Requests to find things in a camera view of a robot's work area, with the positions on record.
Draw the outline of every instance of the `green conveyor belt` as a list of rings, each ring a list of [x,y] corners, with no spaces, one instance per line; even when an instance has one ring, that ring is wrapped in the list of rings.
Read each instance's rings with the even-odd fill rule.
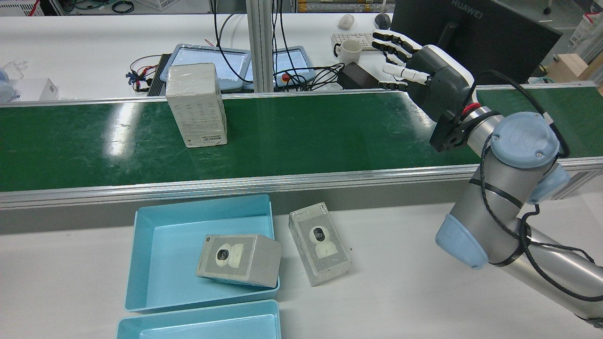
[[[603,156],[592,87],[532,89],[572,157]],[[514,90],[482,90],[504,114],[533,110]],[[224,100],[227,145],[186,148],[167,102],[0,108],[0,191],[121,186],[477,163],[435,152],[435,125],[401,93]]]

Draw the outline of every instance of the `black power adapter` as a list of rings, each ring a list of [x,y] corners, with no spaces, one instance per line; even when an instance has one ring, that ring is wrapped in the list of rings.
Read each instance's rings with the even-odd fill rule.
[[[345,65],[345,67],[339,71],[337,83],[343,87],[343,89],[379,88],[379,80],[370,75],[364,68],[358,66],[355,62]]]

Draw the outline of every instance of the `white mouse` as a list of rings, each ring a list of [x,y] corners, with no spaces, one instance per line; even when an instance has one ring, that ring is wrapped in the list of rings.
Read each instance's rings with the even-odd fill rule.
[[[349,30],[350,27],[354,24],[354,16],[351,14],[346,14],[341,17],[337,26],[342,30]]]

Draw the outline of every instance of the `touchscreen display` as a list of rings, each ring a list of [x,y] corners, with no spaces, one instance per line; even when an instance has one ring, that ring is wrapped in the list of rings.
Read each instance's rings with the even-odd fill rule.
[[[237,72],[241,72],[243,63],[245,62],[245,54],[235,52],[224,52],[226,59],[228,59],[232,68]],[[220,51],[211,51],[207,49],[188,49],[181,48],[178,50],[178,54],[174,58],[171,66],[178,65],[191,65],[194,63],[209,62],[216,65],[216,73],[219,79],[226,80],[238,80],[239,78],[234,74]]]
[[[293,66],[295,66],[295,68],[308,67],[306,64],[306,60],[304,59],[303,54],[299,49],[295,49],[293,51],[290,51],[289,53],[291,55],[291,60],[293,61]],[[287,52],[285,51],[281,51],[278,54],[273,54],[273,65],[276,65],[277,77],[283,75],[283,73],[278,72],[293,68],[293,66],[291,66],[291,61],[287,56]],[[308,69],[297,70],[297,73],[302,75],[308,72],[310,72]],[[251,64],[249,64],[249,68],[247,68],[247,75],[245,76],[245,80],[253,81],[253,70],[251,68]]]

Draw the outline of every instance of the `white mug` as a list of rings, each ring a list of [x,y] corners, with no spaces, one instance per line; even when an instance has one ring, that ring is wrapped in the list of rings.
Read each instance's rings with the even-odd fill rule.
[[[358,40],[346,40],[342,43],[336,43],[333,46],[333,54],[339,58],[344,64],[351,62],[358,63],[360,60],[360,52],[362,52],[362,45]]]

